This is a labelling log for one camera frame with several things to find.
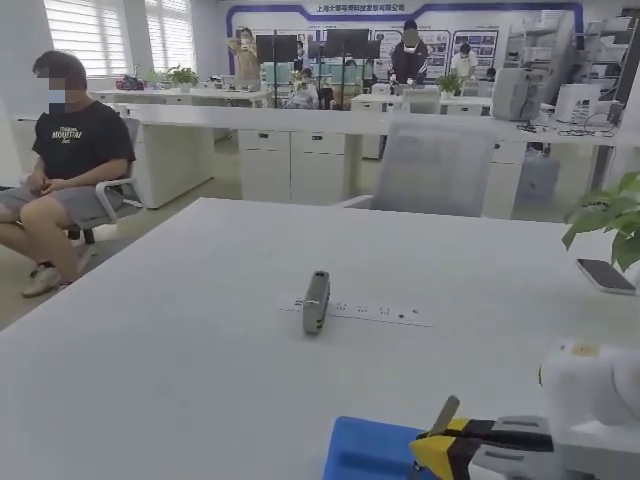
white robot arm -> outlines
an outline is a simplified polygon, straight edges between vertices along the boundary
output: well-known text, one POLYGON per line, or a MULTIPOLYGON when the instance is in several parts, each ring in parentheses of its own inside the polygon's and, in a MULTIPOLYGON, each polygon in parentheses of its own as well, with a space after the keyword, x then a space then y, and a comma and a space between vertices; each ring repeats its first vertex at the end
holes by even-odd
POLYGON ((601 480, 638 478, 640 352, 564 342, 540 380, 563 467, 601 480))

gray shorts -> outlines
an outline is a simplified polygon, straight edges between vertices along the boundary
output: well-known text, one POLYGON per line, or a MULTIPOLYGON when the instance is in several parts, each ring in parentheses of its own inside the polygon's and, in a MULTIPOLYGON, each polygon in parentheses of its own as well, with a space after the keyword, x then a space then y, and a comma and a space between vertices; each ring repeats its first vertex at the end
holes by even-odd
MULTIPOLYGON (((123 196, 115 191, 107 191, 106 194, 113 209, 118 210, 122 206, 123 196)), ((66 188, 51 192, 48 196, 55 198, 64 207, 71 222, 80 228, 89 226, 96 219, 109 221, 96 195, 96 187, 66 188)), ((0 192, 0 205, 19 214, 22 207, 38 198, 40 196, 37 193, 23 185, 0 192)))

black t-shirt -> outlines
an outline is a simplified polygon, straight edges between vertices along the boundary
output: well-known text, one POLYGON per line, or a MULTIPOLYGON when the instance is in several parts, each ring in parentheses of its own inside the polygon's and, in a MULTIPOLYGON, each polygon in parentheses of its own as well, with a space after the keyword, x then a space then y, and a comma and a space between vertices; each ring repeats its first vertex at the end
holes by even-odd
POLYGON ((63 180, 111 160, 135 160, 124 120, 97 101, 77 112, 43 113, 36 123, 33 151, 42 158, 48 178, 63 180))

gray device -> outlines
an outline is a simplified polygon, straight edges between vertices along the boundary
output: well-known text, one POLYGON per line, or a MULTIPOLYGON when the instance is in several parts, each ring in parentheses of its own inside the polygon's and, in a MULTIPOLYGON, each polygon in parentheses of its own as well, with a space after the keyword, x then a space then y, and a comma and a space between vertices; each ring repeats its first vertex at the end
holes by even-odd
POLYGON ((491 115, 509 122, 538 118, 545 77, 541 70, 501 68, 493 88, 491 115))
POLYGON ((306 333, 317 335, 322 330, 330 294, 329 274, 323 271, 314 272, 302 303, 302 326, 306 333))
POLYGON ((598 290, 619 295, 636 294, 636 287, 609 262, 579 258, 577 264, 582 273, 591 280, 598 290))

gray mesh chair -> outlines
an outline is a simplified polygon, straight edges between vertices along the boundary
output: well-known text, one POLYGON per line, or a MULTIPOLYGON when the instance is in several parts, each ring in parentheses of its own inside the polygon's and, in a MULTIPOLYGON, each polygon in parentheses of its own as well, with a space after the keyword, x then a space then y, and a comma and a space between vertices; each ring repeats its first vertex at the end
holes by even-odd
POLYGON ((394 118, 373 195, 336 206, 479 217, 495 135, 412 117, 394 118))
MULTIPOLYGON (((140 129, 140 121, 135 118, 124 118, 127 129, 129 130, 129 138, 131 143, 135 147, 136 139, 138 137, 138 130, 140 129)), ((104 215, 93 218, 87 222, 83 222, 80 225, 74 225, 69 229, 69 237, 71 239, 79 238, 79 232, 82 231, 84 236, 84 242, 86 247, 80 255, 80 270, 84 270, 92 257, 99 254, 96 248, 96 240, 93 234, 93 229, 102 225, 116 224, 119 220, 126 217, 130 217, 137 213, 146 210, 146 207, 142 201, 142 196, 135 179, 132 176, 133 165, 129 164, 129 171, 125 178, 119 180, 110 180, 108 182, 100 182, 96 185, 96 195, 100 204, 104 208, 104 215), (118 193, 122 195, 122 204, 114 209, 107 198, 107 191, 109 189, 116 189, 118 193)))

